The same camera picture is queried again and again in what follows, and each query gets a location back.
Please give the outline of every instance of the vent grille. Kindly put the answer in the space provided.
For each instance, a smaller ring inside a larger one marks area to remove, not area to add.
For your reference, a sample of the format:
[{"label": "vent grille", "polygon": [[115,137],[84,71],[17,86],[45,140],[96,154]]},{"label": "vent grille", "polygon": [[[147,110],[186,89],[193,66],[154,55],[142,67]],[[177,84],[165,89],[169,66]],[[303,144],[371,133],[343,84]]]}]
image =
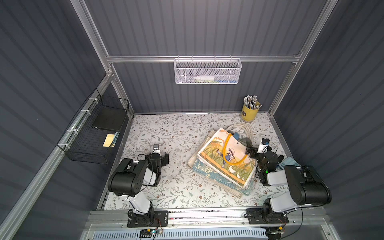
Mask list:
[{"label": "vent grille", "polygon": [[[140,230],[122,231],[96,231],[93,240],[139,240]],[[252,238],[268,239],[265,229],[253,227],[232,228],[189,228],[189,229],[165,229],[162,234],[157,234],[156,239],[215,239],[215,238]]]}]

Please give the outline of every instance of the table surface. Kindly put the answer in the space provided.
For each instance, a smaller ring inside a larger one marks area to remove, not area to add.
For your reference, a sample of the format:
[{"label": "table surface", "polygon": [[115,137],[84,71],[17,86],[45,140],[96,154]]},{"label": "table surface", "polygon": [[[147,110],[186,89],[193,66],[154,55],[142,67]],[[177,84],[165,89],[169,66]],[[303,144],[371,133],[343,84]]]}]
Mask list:
[{"label": "table surface", "polygon": [[[287,187],[265,187],[255,177],[249,185],[251,194],[239,199],[187,165],[212,128],[226,129],[241,123],[240,119],[240,113],[135,115],[122,158],[135,159],[141,153],[149,154],[153,144],[160,145],[162,155],[169,154],[169,165],[162,167],[159,185],[143,191],[155,208],[260,206],[266,198],[287,191]],[[261,138],[269,138],[271,146],[278,147],[277,153],[285,156],[268,113],[258,113],[250,125],[254,146]],[[235,130],[245,136],[242,129]],[[105,210],[130,208],[122,197],[113,192],[108,194]]]}]

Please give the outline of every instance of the white wire basket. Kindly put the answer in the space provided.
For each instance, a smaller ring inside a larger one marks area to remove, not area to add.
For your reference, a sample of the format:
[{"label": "white wire basket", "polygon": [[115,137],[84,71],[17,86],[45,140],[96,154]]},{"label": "white wire basket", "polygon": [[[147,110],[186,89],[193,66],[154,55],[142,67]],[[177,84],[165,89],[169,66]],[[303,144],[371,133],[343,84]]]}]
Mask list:
[{"label": "white wire basket", "polygon": [[241,61],[225,59],[175,58],[175,82],[177,84],[237,84]]}]

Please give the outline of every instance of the pencil holder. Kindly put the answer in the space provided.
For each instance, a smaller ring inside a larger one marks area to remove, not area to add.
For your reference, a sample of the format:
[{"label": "pencil holder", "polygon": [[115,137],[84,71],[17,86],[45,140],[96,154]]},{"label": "pencil holder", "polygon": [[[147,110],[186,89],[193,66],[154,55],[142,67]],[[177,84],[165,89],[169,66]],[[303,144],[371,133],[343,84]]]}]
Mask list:
[{"label": "pencil holder", "polygon": [[243,119],[244,122],[252,122],[259,109],[249,109],[243,104],[243,110],[241,111],[241,118]]}]

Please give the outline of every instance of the white bottle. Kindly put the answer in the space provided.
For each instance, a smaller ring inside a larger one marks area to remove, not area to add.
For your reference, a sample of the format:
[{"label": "white bottle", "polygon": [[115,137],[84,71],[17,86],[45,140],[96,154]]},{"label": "white bottle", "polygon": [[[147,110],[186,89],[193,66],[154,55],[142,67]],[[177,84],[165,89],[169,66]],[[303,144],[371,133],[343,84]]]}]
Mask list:
[{"label": "white bottle", "polygon": [[201,75],[201,76],[193,77],[193,79],[202,81],[202,82],[211,82],[211,81],[215,81],[215,76]]}]

